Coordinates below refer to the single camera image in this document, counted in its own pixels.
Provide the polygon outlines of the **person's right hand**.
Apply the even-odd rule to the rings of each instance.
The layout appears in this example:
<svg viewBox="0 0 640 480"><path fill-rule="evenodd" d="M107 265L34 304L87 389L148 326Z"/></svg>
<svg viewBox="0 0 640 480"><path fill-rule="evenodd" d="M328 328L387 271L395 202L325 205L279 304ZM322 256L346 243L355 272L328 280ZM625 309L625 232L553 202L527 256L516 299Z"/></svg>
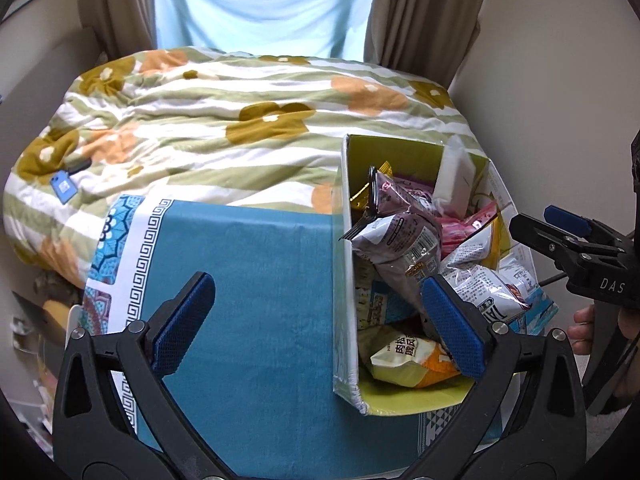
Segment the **person's right hand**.
<svg viewBox="0 0 640 480"><path fill-rule="evenodd" d="M590 304L574 314L575 324L567 330L576 356L589 356L593 344L596 306ZM622 309L617 315L617 325L625 338L633 340L639 333L640 316L637 312Z"/></svg>

